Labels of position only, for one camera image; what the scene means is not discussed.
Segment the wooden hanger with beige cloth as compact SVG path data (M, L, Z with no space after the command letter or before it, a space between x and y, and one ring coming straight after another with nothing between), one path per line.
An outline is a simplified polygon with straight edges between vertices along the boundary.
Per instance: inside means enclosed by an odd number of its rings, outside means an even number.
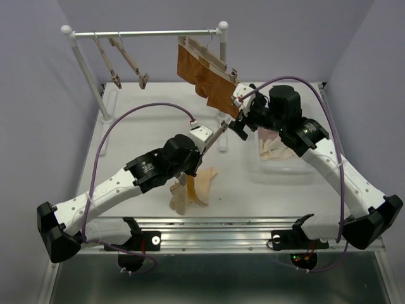
M219 128L216 131L213 131L213 136L211 137L211 139L208 141L204 151L201 153L202 154L202 158L203 156L208 152L208 150L212 147L212 145L214 145L214 143L219 140L219 138L221 137L222 134L225 133L225 131L228 129L229 126L229 121L223 120L220 122L219 124ZM186 175L185 173L181 173L178 177L177 177L177 181L182 185L185 186L187 183L187 176L190 175Z

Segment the beige underwear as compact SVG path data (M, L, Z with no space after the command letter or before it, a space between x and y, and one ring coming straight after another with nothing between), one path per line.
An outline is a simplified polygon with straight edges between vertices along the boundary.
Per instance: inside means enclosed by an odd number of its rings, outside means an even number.
M186 175L183 184L176 181L170 186L170 209L178 215L185 215L192 204L208 207L211 183L217 175L217 169L208 167L199 169L195 177Z

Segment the pink underwear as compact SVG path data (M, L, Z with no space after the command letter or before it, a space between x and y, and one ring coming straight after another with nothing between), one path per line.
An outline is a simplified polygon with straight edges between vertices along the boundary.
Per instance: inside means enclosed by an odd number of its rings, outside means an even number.
M272 130L259 128L258 137L265 143L267 140L271 140L271 141L275 140L278 137L278 133L274 132Z

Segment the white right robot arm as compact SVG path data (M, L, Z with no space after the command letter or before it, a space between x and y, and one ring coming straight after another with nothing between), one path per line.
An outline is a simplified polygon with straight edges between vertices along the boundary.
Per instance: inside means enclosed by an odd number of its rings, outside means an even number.
M299 218L291 229L277 233L274 250L305 249L311 242L339 237L364 250L394 223L403 207L400 197L387 196L372 186L336 150L325 128L303 116L301 97L293 87L275 85L264 96L252 84L238 84L232 101L239 114L230 129L242 140L247 139L244 127L277 132L286 147L333 187L349 210L349 216L307 214Z

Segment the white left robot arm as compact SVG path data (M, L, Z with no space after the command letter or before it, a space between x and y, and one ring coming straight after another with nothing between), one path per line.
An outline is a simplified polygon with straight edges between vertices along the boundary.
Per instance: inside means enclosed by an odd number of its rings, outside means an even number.
M103 245L110 251L155 250L132 217L102 224L96 218L114 206L164 186L182 174L194 176L202 162L206 141L177 134L162 148L138 156L91 190L68 201L37 207L37 228L50 260L60 263L85 245Z

